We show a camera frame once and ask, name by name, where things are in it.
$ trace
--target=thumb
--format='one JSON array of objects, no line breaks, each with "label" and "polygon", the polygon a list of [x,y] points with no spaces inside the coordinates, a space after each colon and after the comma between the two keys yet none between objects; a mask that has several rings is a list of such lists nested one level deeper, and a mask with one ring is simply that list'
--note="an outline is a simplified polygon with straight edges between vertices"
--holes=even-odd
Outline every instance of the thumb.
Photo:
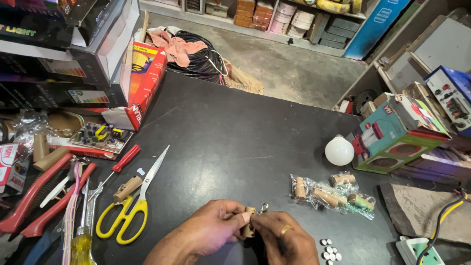
[{"label": "thumb", "polygon": [[232,229],[232,232],[235,232],[250,222],[250,215],[252,215],[250,212],[237,214],[231,219],[224,221],[224,224],[229,226]]}]

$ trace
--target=red screwdriver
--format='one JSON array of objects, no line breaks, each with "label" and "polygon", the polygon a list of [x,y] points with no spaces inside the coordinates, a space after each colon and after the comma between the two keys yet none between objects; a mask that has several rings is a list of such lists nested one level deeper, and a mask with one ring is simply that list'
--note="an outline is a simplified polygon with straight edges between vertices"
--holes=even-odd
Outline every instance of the red screwdriver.
[{"label": "red screwdriver", "polygon": [[100,188],[111,178],[111,176],[115,173],[115,172],[120,172],[122,170],[122,168],[129,162],[131,161],[131,159],[133,157],[136,156],[136,154],[141,150],[141,147],[137,144],[135,144],[131,150],[129,150],[126,155],[124,155],[121,160],[119,160],[119,162],[114,165],[112,167],[113,169],[113,172],[111,172],[111,174],[105,179],[105,181],[98,186],[97,188],[97,191],[88,199],[88,201],[90,201],[94,196],[95,194],[100,190]]}]

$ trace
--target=black table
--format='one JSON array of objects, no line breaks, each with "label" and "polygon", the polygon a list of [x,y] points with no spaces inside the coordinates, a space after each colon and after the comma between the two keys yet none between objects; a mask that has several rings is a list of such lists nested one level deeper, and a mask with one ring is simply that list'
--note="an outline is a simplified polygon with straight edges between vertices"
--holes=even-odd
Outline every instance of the black table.
[{"label": "black table", "polygon": [[[333,246],[343,256],[336,264],[379,265],[393,264],[393,261],[403,264],[394,246],[398,233],[388,216],[378,185],[390,182],[430,189],[433,184],[329,163],[323,155],[327,142],[336,134],[347,135],[359,123],[357,116],[255,95],[168,72],[139,132],[127,147],[138,144],[142,148],[140,153],[120,175],[107,183],[98,199],[95,216],[96,223],[119,186],[137,174],[137,169],[147,172],[170,144],[162,166],[147,190],[147,225],[138,239],[126,246],[116,242],[117,232],[106,240],[95,235],[94,258],[99,265],[141,264],[165,234],[207,201],[233,199],[257,209],[267,202],[271,211],[290,213],[317,242],[327,238],[333,241]],[[91,180],[95,188],[97,179],[104,180],[115,162],[98,159],[94,162],[97,168]],[[360,214],[318,211],[290,201],[290,174],[327,182],[331,174],[345,170],[356,176],[363,193],[378,200],[374,221]],[[105,219],[103,230],[111,226],[120,209],[117,207],[112,218]],[[49,229],[57,222],[58,219],[51,222]],[[142,216],[135,218],[130,232],[137,231],[141,222]],[[16,253],[17,257],[22,257],[16,263],[22,263],[36,241],[24,240]],[[321,254],[323,247],[320,244],[318,250]],[[61,246],[56,242],[41,262],[60,264],[61,252]],[[266,263],[259,237],[225,245],[216,254],[200,258],[198,264],[251,265],[257,262]]]}]

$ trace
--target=scissors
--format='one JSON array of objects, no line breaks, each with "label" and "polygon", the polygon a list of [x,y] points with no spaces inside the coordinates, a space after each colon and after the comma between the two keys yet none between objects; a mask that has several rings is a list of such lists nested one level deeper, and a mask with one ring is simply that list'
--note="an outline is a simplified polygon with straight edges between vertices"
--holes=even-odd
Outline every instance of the scissors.
[{"label": "scissors", "polygon": [[[155,177],[155,174],[157,174],[157,171],[159,170],[160,165],[162,165],[163,158],[165,157],[165,154],[167,153],[167,150],[169,149],[169,147],[170,147],[170,145],[167,146],[165,151],[159,156],[157,161],[152,165],[151,169],[149,170],[149,172],[146,175],[146,178],[142,182],[141,189],[139,191],[136,191],[133,196],[128,195],[126,197],[125,201],[122,203],[123,208],[122,208],[121,212],[119,213],[118,217],[116,218],[113,225],[111,226],[110,231],[108,231],[106,233],[101,232],[101,229],[100,229],[101,222],[103,221],[103,218],[105,217],[105,215],[115,205],[118,205],[118,204],[112,203],[110,206],[108,206],[108,208],[106,208],[106,210],[103,211],[103,213],[100,215],[100,218],[98,219],[98,222],[97,222],[97,235],[98,235],[98,237],[100,237],[100,238],[109,238],[114,233],[114,231],[116,231],[116,228],[118,227],[118,225],[121,223],[122,220],[124,220],[124,224],[122,225],[121,229],[118,232],[118,235],[116,236],[116,241],[119,244],[121,244],[121,245],[129,244],[129,243],[133,242],[134,240],[136,240],[136,238],[138,238],[138,236],[142,233],[142,231],[144,230],[144,227],[146,226],[146,221],[147,221],[146,190],[149,187],[150,182]],[[137,195],[139,195],[138,201],[136,202],[136,204],[132,208],[131,212],[127,215],[126,212],[128,211],[129,207],[131,206],[131,203],[133,202],[133,200],[136,198]],[[124,232],[128,228],[129,224],[131,223],[131,221],[134,218],[134,216],[136,215],[136,213],[139,212],[139,211],[144,213],[144,221],[141,225],[141,228],[139,229],[137,234],[134,235],[131,239],[123,240],[122,235],[124,234]]]}]

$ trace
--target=red pliers handle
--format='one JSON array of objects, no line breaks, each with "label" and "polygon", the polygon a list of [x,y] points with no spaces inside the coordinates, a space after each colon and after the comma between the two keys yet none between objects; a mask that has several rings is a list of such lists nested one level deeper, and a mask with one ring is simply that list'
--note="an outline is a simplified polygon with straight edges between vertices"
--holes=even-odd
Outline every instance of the red pliers handle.
[{"label": "red pliers handle", "polygon": [[0,222],[0,230],[5,233],[14,233],[21,225],[30,208],[34,198],[38,195],[41,188],[48,182],[48,180],[54,176],[60,169],[70,163],[72,159],[72,154],[64,155],[57,163],[55,163],[48,171],[44,172],[41,177],[39,177],[33,185],[29,188],[26,192],[23,199],[21,199],[20,203],[16,207],[15,211],[13,212],[10,217],[6,220]]},{"label": "red pliers handle", "polygon": [[[90,174],[93,172],[97,164],[95,163],[90,163],[83,171],[81,177],[80,177],[80,182],[79,182],[79,189],[82,188],[82,186],[85,184],[87,181],[88,177]],[[21,231],[21,235],[25,237],[39,237],[42,236],[42,231],[44,229],[44,226],[54,217],[58,212],[63,210],[67,204],[69,203],[70,197],[72,196],[73,190],[75,189],[76,183],[72,185],[70,190],[67,192],[67,194],[62,197],[53,207],[51,207],[49,210],[47,210],[44,214],[42,214],[38,219],[36,219],[34,222],[32,222],[28,227],[26,227],[23,231]]]}]

